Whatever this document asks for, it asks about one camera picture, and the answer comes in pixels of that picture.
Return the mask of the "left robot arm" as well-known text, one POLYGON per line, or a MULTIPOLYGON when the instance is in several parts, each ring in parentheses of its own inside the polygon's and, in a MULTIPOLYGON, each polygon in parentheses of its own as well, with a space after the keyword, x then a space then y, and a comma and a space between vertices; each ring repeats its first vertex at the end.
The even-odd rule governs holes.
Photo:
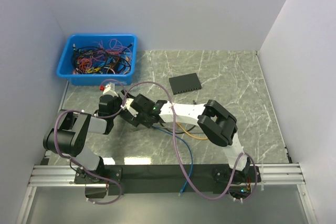
POLYGON ((47 151, 72 159, 79 168, 76 174, 92 183, 100 183, 107 177, 103 158, 85 145, 88 133, 107 135, 114 126, 114 118, 120 110, 123 93, 108 92, 99 98, 94 115, 85 112, 60 110, 55 122, 44 136, 43 147, 47 151))

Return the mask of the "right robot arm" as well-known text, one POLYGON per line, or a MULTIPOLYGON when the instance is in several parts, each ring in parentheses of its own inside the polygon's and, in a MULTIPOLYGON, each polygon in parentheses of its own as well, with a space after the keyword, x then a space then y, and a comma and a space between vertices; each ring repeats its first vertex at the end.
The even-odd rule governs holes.
POLYGON ((126 98, 120 116, 133 126, 152 127, 157 123, 185 123, 199 126, 207 139, 224 149, 234 180, 242 182, 249 176, 249 168, 239 163, 239 154, 244 152, 237 134, 237 119, 215 100, 204 104, 178 104, 167 100, 153 102, 139 94, 126 98))

